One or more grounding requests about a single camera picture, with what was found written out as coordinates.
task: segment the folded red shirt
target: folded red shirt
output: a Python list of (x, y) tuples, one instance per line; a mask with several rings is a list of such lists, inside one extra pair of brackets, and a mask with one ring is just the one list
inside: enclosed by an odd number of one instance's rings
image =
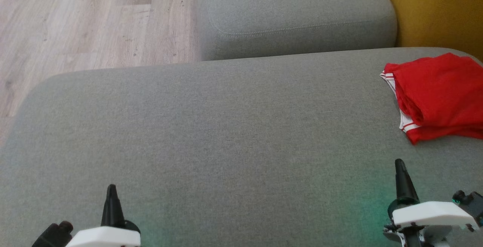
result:
[(413, 144), (443, 135), (483, 139), (483, 68), (470, 57), (444, 54), (400, 65), (388, 63), (403, 113), (419, 128), (406, 133)]

